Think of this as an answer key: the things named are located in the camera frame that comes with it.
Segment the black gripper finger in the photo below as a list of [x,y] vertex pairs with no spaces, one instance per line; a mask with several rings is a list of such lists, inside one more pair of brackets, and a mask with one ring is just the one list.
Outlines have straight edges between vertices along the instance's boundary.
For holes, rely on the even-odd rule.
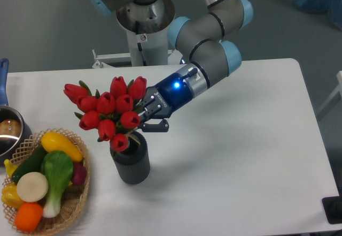
[[140,118],[167,118],[167,103],[160,95],[151,95],[142,101]]
[[169,131],[169,123],[167,119],[162,119],[157,124],[142,123],[138,128],[146,133],[166,133]]

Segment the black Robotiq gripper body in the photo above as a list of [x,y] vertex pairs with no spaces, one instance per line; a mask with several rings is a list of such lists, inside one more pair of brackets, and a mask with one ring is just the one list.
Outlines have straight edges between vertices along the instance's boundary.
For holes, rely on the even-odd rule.
[[[151,95],[160,95],[167,103],[167,118],[193,99],[190,86],[179,73],[173,73],[154,86],[147,87],[143,100]],[[142,118],[142,121],[163,118]]]

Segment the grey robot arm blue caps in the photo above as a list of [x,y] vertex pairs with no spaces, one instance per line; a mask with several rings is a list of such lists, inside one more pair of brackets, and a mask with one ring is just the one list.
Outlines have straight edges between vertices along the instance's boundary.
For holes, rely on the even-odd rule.
[[251,22],[248,0],[205,0],[208,14],[192,21],[176,17],[171,0],[91,0],[102,14],[115,14],[126,31],[132,66],[165,65],[168,48],[185,66],[147,89],[139,104],[140,129],[168,131],[167,119],[219,81],[236,71],[242,57],[224,37]]

